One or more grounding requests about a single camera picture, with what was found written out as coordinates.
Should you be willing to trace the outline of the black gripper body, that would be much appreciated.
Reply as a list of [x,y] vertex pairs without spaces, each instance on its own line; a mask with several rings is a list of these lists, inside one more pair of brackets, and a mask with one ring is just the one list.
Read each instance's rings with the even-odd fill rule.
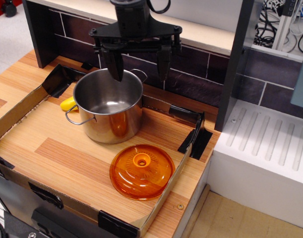
[[151,12],[163,14],[168,11],[170,0],[162,10],[155,10],[149,0],[112,0],[111,4],[115,7],[117,21],[89,31],[96,50],[120,53],[181,51],[182,27],[151,16]]

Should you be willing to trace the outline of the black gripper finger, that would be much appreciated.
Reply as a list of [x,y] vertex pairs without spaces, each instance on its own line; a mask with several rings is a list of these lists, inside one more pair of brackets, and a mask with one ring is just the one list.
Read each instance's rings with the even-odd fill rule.
[[168,77],[171,59],[171,46],[162,46],[157,52],[157,69],[161,82],[164,82]]
[[123,59],[121,53],[102,48],[101,55],[112,78],[121,82],[123,78]]

